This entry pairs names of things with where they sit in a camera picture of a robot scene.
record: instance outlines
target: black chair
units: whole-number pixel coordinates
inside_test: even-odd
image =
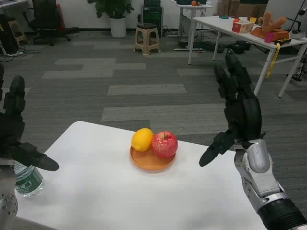
[[[25,20],[28,26],[33,29],[36,33],[39,33],[39,37],[33,39],[36,43],[37,39],[49,38],[50,45],[54,45],[54,37],[64,37],[67,41],[71,41],[67,34],[79,32],[79,28],[70,28],[67,31],[59,31],[61,26],[61,15],[56,6],[55,0],[32,0],[34,10],[34,20],[29,21],[26,12],[23,12]]]

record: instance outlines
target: white wall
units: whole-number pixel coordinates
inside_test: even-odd
[[[28,0],[29,6],[32,5],[32,1]],[[211,0],[213,8],[207,9],[206,16],[212,16],[217,10],[218,0]],[[57,3],[61,5],[61,10],[67,28],[77,26],[79,28],[109,28],[108,16],[103,14],[102,18],[97,18],[94,3],[88,4],[87,0],[57,0]],[[134,11],[131,14],[127,14],[127,28],[136,28],[138,14],[141,13],[141,5],[144,0],[132,0]],[[164,25],[167,25],[169,29],[177,29],[179,24],[179,7],[169,0],[161,0],[161,5],[164,8]],[[26,23],[21,16],[21,11],[25,6],[10,8],[8,10],[10,16],[16,16],[22,27],[26,31],[31,31],[26,26]],[[189,16],[190,11],[185,11],[184,14]]]
[[[294,19],[303,1],[304,0],[269,0],[266,10],[272,11],[275,19],[282,16]],[[304,16],[299,16],[297,20],[302,22],[301,29],[307,31],[307,13]],[[288,21],[283,28],[288,29],[291,25],[292,22]]]

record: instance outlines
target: yellow lanyard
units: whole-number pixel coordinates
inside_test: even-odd
[[[268,72],[268,74],[267,74],[267,76],[266,76],[266,79],[268,79],[268,78],[270,77],[270,75],[271,75],[271,73],[272,73],[272,70],[273,70],[273,68],[274,68],[274,65],[275,65],[277,56],[278,56],[278,54],[279,54],[280,44],[277,43],[276,45],[277,45],[277,50],[276,50],[275,56],[274,56],[274,58],[273,58],[272,64],[271,64],[271,66],[270,66],[269,72]]]

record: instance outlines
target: plastic bottle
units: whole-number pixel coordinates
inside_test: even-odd
[[[24,166],[19,162],[15,163],[17,192],[24,197],[42,194],[45,189],[43,176],[34,166]]]

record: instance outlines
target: potted plant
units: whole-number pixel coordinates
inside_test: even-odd
[[[103,13],[107,13],[110,18],[111,33],[113,37],[126,36],[125,11],[131,13],[134,8],[131,0],[87,0],[88,3],[96,3],[97,18],[101,18]]]

